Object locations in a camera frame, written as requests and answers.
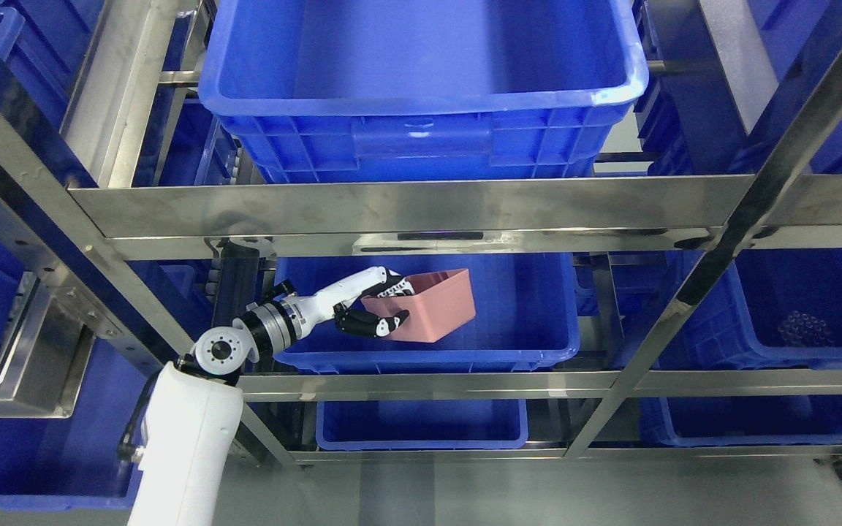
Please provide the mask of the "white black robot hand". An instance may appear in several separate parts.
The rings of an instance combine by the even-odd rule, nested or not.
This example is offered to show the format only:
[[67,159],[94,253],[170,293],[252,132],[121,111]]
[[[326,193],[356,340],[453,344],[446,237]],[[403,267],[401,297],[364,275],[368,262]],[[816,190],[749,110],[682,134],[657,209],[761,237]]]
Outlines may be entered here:
[[388,297],[410,297],[417,293],[410,280],[387,267],[367,267],[310,296],[285,297],[292,309],[292,319],[300,323],[300,336],[308,336],[314,327],[332,321],[339,332],[364,338],[384,338],[404,324],[410,310],[394,314],[375,314],[355,306],[358,302]]

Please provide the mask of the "white robot forearm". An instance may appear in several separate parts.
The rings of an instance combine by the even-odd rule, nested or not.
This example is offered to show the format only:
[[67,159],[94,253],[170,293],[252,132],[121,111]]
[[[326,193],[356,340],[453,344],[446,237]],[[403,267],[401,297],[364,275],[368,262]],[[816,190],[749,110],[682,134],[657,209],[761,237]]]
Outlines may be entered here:
[[240,368],[307,337],[330,320],[321,295],[249,305],[211,327],[177,362],[151,376],[117,452],[141,472],[130,525],[211,525],[225,462],[246,405]]

